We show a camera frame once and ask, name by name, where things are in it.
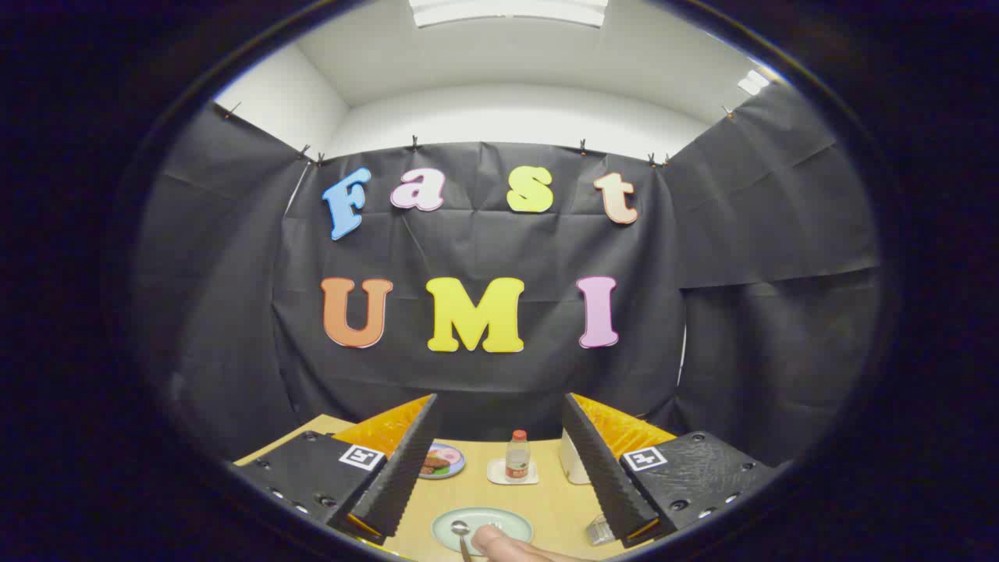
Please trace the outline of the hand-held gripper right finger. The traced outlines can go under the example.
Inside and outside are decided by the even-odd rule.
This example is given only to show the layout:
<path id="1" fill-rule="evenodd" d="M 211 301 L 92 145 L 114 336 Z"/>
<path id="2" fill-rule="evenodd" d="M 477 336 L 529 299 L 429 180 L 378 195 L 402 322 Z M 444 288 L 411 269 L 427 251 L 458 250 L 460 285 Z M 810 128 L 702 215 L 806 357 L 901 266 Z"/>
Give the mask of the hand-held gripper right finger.
<path id="1" fill-rule="evenodd" d="M 564 396 L 561 423 L 624 547 L 714 518 L 779 472 L 713 434 L 674 436 L 574 393 Z"/>

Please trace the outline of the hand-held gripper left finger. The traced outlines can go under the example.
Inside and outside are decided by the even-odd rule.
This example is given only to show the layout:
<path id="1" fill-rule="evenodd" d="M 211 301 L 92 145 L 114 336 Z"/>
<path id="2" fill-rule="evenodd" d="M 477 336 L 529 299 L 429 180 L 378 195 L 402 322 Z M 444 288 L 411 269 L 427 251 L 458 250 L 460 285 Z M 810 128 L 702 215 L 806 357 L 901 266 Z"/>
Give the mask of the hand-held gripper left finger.
<path id="1" fill-rule="evenodd" d="M 429 394 L 334 434 L 303 429 L 234 471 L 300 516 L 382 545 L 438 430 L 438 397 Z"/>

